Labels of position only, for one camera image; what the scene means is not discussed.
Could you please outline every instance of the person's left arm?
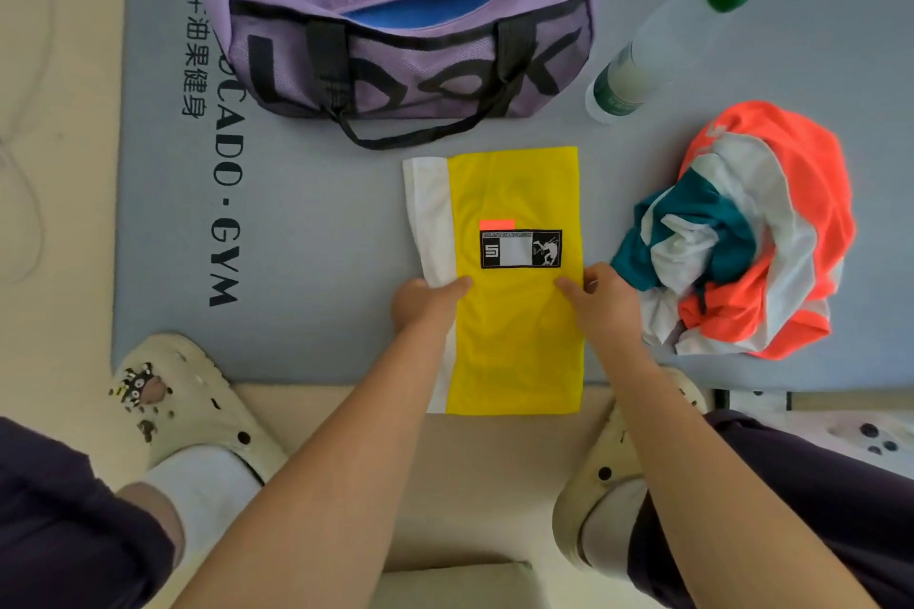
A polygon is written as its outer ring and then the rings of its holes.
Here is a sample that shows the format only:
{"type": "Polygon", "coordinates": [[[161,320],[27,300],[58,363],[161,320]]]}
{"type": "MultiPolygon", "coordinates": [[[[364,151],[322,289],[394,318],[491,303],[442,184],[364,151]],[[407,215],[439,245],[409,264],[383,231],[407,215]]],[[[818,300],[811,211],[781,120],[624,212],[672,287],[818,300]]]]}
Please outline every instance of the person's left arm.
{"type": "Polygon", "coordinates": [[[444,339],[472,283],[400,288],[393,344],[241,513],[174,609],[368,606],[444,339]]]}

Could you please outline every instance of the dark pants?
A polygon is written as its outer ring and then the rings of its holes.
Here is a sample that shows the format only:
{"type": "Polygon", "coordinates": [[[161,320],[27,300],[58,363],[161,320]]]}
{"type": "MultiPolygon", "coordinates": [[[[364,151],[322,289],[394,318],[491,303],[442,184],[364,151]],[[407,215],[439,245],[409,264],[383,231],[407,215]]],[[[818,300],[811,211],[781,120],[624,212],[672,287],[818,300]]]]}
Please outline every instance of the dark pants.
{"type": "MultiPolygon", "coordinates": [[[[914,481],[763,426],[739,412],[719,410],[706,418],[879,606],[914,607],[914,481]]],[[[635,587],[664,606],[695,607],[650,494],[632,531],[628,574],[635,587]]]]}
{"type": "MultiPolygon", "coordinates": [[[[914,481],[740,413],[707,419],[880,606],[914,606],[914,481]]],[[[0,418],[3,609],[142,607],[167,580],[174,553],[155,519],[117,499],[85,455],[0,418]]],[[[635,523],[628,572],[660,603],[694,606],[650,495],[635,523]]]]}

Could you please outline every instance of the yellow fabric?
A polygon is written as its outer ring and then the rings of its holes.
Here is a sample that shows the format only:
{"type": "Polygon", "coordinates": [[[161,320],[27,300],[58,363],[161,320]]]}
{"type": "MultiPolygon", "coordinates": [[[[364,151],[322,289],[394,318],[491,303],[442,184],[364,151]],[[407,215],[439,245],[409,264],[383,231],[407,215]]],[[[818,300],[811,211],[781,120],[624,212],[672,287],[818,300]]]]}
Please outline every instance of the yellow fabric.
{"type": "Polygon", "coordinates": [[[457,274],[475,285],[457,308],[457,359],[447,412],[577,412],[584,340],[553,280],[581,283],[577,148],[551,147],[448,159],[457,274]],[[481,220],[560,229],[561,267],[483,269],[481,220]]]}

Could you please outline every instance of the floor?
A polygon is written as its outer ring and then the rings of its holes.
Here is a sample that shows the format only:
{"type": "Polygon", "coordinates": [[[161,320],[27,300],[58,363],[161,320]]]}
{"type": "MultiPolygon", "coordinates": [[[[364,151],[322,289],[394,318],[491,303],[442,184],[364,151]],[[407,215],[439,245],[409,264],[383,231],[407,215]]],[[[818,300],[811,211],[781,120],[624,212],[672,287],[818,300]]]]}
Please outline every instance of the floor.
{"type": "MultiPolygon", "coordinates": [[[[40,60],[41,0],[3,0],[0,135],[40,60]]],[[[39,268],[0,287],[0,413],[89,453],[119,487],[140,474],[142,439],[106,398],[114,251],[122,0],[55,0],[50,69],[12,150],[40,199],[39,268]]],[[[287,447],[346,394],[242,387],[287,447]]],[[[600,428],[608,388],[567,417],[428,419],[388,566],[530,560],[555,607],[656,606],[627,582],[579,574],[552,541],[549,515],[600,428]]],[[[154,601],[170,604],[187,573],[154,601]]]]}

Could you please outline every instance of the clothing logo patch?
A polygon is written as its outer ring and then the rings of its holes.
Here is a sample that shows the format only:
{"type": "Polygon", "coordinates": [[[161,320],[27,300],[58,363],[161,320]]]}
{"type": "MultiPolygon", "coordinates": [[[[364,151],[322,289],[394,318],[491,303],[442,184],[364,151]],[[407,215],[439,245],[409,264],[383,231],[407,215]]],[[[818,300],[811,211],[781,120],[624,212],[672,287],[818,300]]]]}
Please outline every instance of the clothing logo patch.
{"type": "Polygon", "coordinates": [[[561,267],[560,229],[514,229],[479,233],[480,266],[561,267]]]}

